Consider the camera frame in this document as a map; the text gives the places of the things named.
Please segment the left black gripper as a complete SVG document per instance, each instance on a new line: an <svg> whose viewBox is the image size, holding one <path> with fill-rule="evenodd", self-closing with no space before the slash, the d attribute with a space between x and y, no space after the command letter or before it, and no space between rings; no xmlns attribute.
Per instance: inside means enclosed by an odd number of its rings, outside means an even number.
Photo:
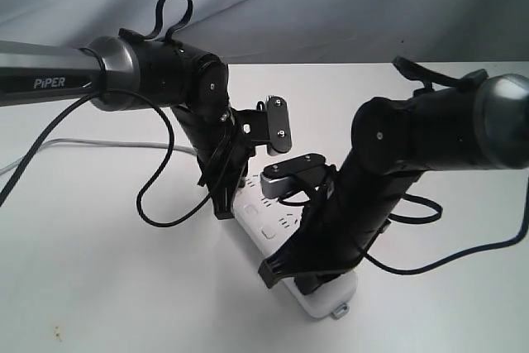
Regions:
<svg viewBox="0 0 529 353"><path fill-rule="evenodd" d="M232 219L236 193L242 186L241 179L248 173L248 164L253 156L242 124L238 121L217 124L198 121L193 137L193 147L202 172L198 184L207 187L204 199L212 199L214 215L218 220Z"/></svg>

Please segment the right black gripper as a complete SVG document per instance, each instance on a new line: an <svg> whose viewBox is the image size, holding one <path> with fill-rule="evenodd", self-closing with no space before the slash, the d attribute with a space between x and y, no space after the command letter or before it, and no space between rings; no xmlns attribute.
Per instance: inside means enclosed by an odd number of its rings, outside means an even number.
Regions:
<svg viewBox="0 0 529 353"><path fill-rule="evenodd" d="M307 213L308 225L294 232L258 273L270 289L280 280L294 279L303 296L353 270L363 254L389 224L395 195L345 193L337 189Z"/></svg>

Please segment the right black Piper robot arm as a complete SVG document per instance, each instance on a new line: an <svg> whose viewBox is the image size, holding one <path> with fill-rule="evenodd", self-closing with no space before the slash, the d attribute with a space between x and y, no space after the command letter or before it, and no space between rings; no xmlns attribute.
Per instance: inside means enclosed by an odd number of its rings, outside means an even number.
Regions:
<svg viewBox="0 0 529 353"><path fill-rule="evenodd" d="M293 279L309 295L370 258L409 189L434 171L525 169L528 80L478 70L449 88L423 88L406 100L376 97L351 125L341 166L316 154L269 165L265 197L290 204L305 193L298 229L258 269L268 287Z"/></svg>

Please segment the left black Piper robot arm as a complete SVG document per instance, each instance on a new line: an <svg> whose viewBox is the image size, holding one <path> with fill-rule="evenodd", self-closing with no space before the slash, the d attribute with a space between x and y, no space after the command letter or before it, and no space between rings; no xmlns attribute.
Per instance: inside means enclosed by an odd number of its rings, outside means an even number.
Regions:
<svg viewBox="0 0 529 353"><path fill-rule="evenodd" d="M236 190L250 150L228 94L228 67L183 43L122 34L98 37L85 48L1 43L4 107L89 96L106 112L167 107L196 152L216 218L232 218Z"/></svg>

